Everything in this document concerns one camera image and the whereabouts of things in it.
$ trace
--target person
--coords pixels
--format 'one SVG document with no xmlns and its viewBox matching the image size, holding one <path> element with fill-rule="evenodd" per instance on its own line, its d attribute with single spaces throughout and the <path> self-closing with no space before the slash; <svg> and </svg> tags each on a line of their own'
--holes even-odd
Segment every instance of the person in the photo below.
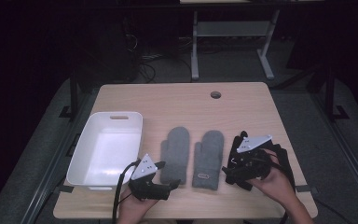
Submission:
<svg viewBox="0 0 358 224">
<path fill-rule="evenodd" d="M 275 152 L 268 149 L 264 150 L 271 155 L 273 162 L 279 164 Z M 269 196 L 270 199 L 279 203 L 285 209 L 293 223 L 313 223 L 306 207 L 293 191 L 289 179 L 277 168 L 272 167 L 269 175 L 262 180 L 250 179 L 247 180 L 247 182 L 260 189 L 264 194 Z M 119 205 L 118 224 L 137 224 L 142 220 L 146 212 L 158 202 L 158 200 L 145 200 L 141 202 L 131 195 L 129 189 L 125 189 L 120 197 L 128 198 Z"/>
</svg>

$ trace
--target wire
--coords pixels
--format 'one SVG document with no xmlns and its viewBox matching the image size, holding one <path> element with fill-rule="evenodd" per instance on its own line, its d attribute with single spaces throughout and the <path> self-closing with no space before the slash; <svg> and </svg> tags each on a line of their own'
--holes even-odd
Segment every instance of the wire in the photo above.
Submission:
<svg viewBox="0 0 358 224">
<path fill-rule="evenodd" d="M 141 63 L 140 65 L 143 67 L 144 70 L 140 69 L 139 73 L 141 74 L 142 77 L 144 77 L 146 83 L 155 82 L 154 78 L 156 77 L 156 69 L 153 66 L 146 63 Z M 153 74 L 151 77 L 147 73 L 146 67 L 149 67 L 152 70 Z"/>
<path fill-rule="evenodd" d="M 155 59 L 157 59 L 157 58 L 159 58 L 159 57 L 163 57 L 163 56 L 164 56 L 164 55 L 162 55 L 162 54 L 144 55 L 144 56 L 142 56 L 142 59 L 153 61 L 153 60 L 155 60 Z"/>
<path fill-rule="evenodd" d="M 349 219 L 347 219 L 346 217 L 342 216 L 336 209 L 330 207 L 329 205 L 327 205 L 326 203 L 323 203 L 321 201 L 319 201 L 318 199 L 313 198 L 313 200 L 316 203 L 319 203 L 320 205 L 324 206 L 325 208 L 327 208 L 328 210 L 330 210 L 331 212 L 333 212 L 334 214 L 336 214 L 337 216 L 339 216 L 340 218 L 342 218 L 345 222 L 349 223 L 349 224 L 353 224 L 353 222 L 351 222 Z"/>
<path fill-rule="evenodd" d="M 182 51 L 182 50 L 185 50 L 185 49 L 188 49 L 191 47 L 191 44 L 193 43 L 193 40 L 191 37 L 182 37 L 182 38 L 179 38 L 179 40 L 186 40 L 185 44 L 182 44 L 180 45 L 178 48 L 179 48 L 179 51 Z"/>
<path fill-rule="evenodd" d="M 126 197 L 124 197 L 123 199 L 121 199 L 120 202 L 118 202 L 118 203 L 123 202 L 123 201 L 126 200 L 128 197 L 130 197 L 131 195 L 132 195 L 132 193 L 130 193 L 129 195 L 127 195 Z"/>
<path fill-rule="evenodd" d="M 323 68 L 323 65 L 321 63 L 317 63 L 313 65 L 312 67 L 308 68 L 307 70 L 301 71 L 300 73 L 296 74 L 293 77 L 288 78 L 284 82 L 277 84 L 275 86 L 268 87 L 270 90 L 283 90 L 292 84 L 299 81 L 301 78 L 310 76 L 315 74 L 316 72 L 320 71 Z"/>
<path fill-rule="evenodd" d="M 117 182 L 117 187 L 116 187 L 116 193 L 115 193 L 115 200 L 113 202 L 113 212 L 112 212 L 112 223 L 116 224 L 116 215 L 117 215 L 117 209 L 118 209 L 118 204 L 119 201 L 118 199 L 120 198 L 120 192 L 121 192 L 121 186 L 123 185 L 123 181 L 124 181 L 124 176 L 126 175 L 127 171 L 132 167 L 132 166 L 137 166 L 139 164 L 139 162 L 141 162 L 141 160 L 138 161 L 133 161 L 130 165 L 128 165 L 123 173 L 121 173 L 120 177 L 118 178 L 118 182 Z"/>
<path fill-rule="evenodd" d="M 138 38 L 136 38 L 135 35 L 126 35 L 128 37 L 132 37 L 134 40 L 135 40 L 135 44 L 134 46 L 132 47 L 132 49 L 136 49 L 136 47 L 138 47 Z"/>
<path fill-rule="evenodd" d="M 206 40 L 205 42 L 201 42 L 199 45 L 198 53 L 200 53 L 200 54 L 216 54 L 216 53 L 223 51 L 224 44 L 219 43 L 219 42 L 222 42 L 222 41 Z"/>
</svg>

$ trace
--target dark background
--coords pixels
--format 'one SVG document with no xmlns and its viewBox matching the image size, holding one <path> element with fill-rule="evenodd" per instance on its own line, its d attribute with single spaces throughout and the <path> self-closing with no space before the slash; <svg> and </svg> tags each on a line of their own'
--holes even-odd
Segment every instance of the dark background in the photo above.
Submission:
<svg viewBox="0 0 358 224">
<path fill-rule="evenodd" d="M 238 18 L 229 14 L 228 19 Z M 129 83 L 137 76 L 137 58 L 126 50 L 121 16 L 101 11 L 67 15 L 50 3 L 0 1 L 0 190 L 68 77 L 89 91 L 103 83 Z M 146 11 L 133 14 L 127 28 L 142 38 L 140 44 L 175 54 L 175 38 L 191 35 L 191 22 L 192 14 L 185 11 Z M 358 102 L 358 4 L 286 8 L 274 37 L 282 36 L 297 40 L 289 67 L 326 64 Z"/>
</svg>

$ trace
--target floor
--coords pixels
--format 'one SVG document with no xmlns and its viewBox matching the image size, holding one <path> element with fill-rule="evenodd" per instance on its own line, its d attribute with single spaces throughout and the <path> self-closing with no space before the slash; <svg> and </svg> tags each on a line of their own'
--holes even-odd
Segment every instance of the floor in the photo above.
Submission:
<svg viewBox="0 0 358 224">
<path fill-rule="evenodd" d="M 263 74 L 255 50 L 263 39 L 205 40 L 200 51 L 198 82 L 265 82 L 278 85 L 301 71 L 285 67 L 293 42 L 274 40 L 268 60 L 275 74 L 268 80 Z M 190 54 L 160 58 L 159 52 L 144 55 L 133 83 L 190 82 Z M 284 90 L 271 91 L 282 122 L 291 140 L 304 176 L 317 202 L 315 223 L 358 223 L 358 173 L 348 159 L 358 161 L 358 106 L 351 91 L 336 82 L 335 105 L 341 105 L 349 119 L 330 122 L 322 110 L 324 91 L 306 90 L 310 76 Z M 39 123 L 21 159 L 0 195 L 0 224 L 5 223 L 110 223 L 110 220 L 62 220 L 52 211 L 58 198 L 56 186 L 62 182 L 98 88 L 79 92 L 79 114 L 74 120 L 60 118 L 70 104 L 69 81 L 62 83 L 45 116 Z M 278 223 L 278 219 L 247 220 L 251 223 Z"/>
</svg>

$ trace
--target gray carpet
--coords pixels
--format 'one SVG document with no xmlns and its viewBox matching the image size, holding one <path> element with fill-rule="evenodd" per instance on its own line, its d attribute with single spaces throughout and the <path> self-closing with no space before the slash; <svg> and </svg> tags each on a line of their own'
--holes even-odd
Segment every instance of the gray carpet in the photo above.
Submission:
<svg viewBox="0 0 358 224">
<path fill-rule="evenodd" d="M 261 81 L 274 86 L 299 72 L 285 68 L 293 43 L 273 42 L 268 59 L 276 78 L 267 80 L 255 53 L 258 44 L 247 41 L 241 50 L 229 48 L 230 45 L 226 44 L 225 50 L 200 54 L 199 82 Z M 156 70 L 153 82 L 189 82 L 189 60 L 187 53 L 181 55 L 180 60 L 168 58 L 149 63 Z M 309 77 L 305 77 L 284 91 L 272 91 L 271 94 L 314 198 L 337 210 L 351 223 L 358 223 L 358 182 L 333 134 L 331 123 L 320 108 L 323 92 L 317 95 L 306 92 L 308 80 Z M 145 78 L 138 76 L 133 83 L 145 83 Z M 69 82 L 62 84 L 0 195 L 0 224 L 21 223 L 52 164 L 57 166 L 50 173 L 49 191 L 43 197 L 46 204 L 36 209 L 36 213 L 39 210 L 40 213 L 35 223 L 109 223 L 109 220 L 61 220 L 52 215 L 58 198 L 54 187 L 64 177 L 70 162 L 70 157 L 65 156 L 66 151 L 73 149 L 72 141 L 81 133 L 97 93 L 98 89 L 93 93 L 78 94 L 81 113 L 69 122 L 69 119 L 59 118 L 62 108 L 70 104 Z M 358 159 L 358 106 L 351 92 L 340 82 L 337 82 L 335 102 L 343 106 L 350 119 L 338 120 L 334 125 Z M 320 203 L 317 206 L 316 223 L 348 223 L 326 206 Z M 278 219 L 249 221 L 279 222 Z"/>
</svg>

